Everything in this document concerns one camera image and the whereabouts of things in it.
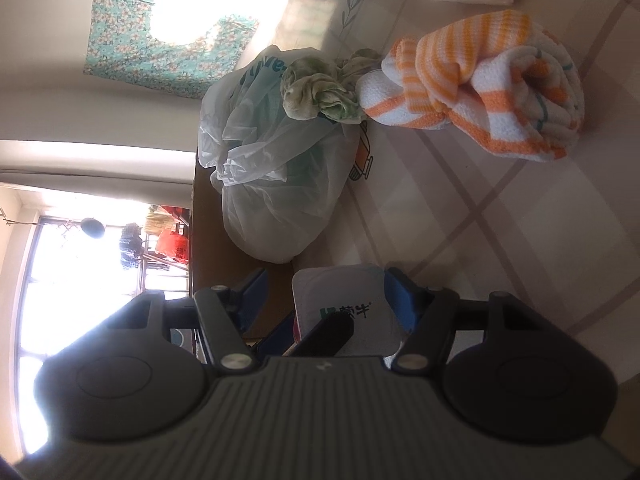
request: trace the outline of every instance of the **metal screw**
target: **metal screw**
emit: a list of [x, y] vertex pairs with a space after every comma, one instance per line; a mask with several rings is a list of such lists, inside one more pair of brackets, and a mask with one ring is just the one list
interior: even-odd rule
[[220, 364], [229, 370], [244, 370], [251, 366], [253, 360], [247, 354], [227, 354], [220, 359]]
[[404, 354], [398, 358], [398, 366], [405, 370], [422, 370], [429, 364], [429, 360], [420, 354]]

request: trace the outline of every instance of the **towel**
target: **towel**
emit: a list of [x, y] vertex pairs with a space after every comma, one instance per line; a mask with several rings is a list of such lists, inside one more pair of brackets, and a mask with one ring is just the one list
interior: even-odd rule
[[367, 115], [356, 99], [356, 83], [363, 74], [379, 67], [380, 54], [368, 48], [336, 62], [315, 56], [297, 59], [280, 81], [284, 110], [299, 121], [322, 113], [338, 123], [360, 124]]
[[382, 124], [433, 130], [455, 124], [494, 155], [553, 160], [584, 120], [576, 67], [562, 44], [516, 10], [396, 41], [356, 96]]

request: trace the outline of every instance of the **teal floral cloth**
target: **teal floral cloth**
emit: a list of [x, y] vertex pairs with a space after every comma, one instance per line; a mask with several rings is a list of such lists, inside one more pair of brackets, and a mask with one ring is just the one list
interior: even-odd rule
[[154, 0], [94, 0], [84, 73], [200, 99], [234, 69], [258, 25], [230, 14], [193, 43], [175, 45], [151, 35], [153, 6]]

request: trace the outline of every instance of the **ribbed gray surface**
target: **ribbed gray surface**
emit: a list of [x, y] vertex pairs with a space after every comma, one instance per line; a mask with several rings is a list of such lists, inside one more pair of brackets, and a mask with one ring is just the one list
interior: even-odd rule
[[596, 438], [505, 444], [460, 422], [424, 380], [379, 359], [272, 359], [219, 382], [174, 430], [128, 446], [51, 442], [28, 480], [623, 480], [631, 468]]

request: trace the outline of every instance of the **striped towel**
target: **striped towel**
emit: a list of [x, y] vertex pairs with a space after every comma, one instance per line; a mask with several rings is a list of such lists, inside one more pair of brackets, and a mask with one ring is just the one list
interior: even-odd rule
[[568, 52], [516, 10], [401, 38], [356, 95], [379, 123], [433, 130], [451, 122], [488, 152], [530, 160], [565, 156], [584, 119]]

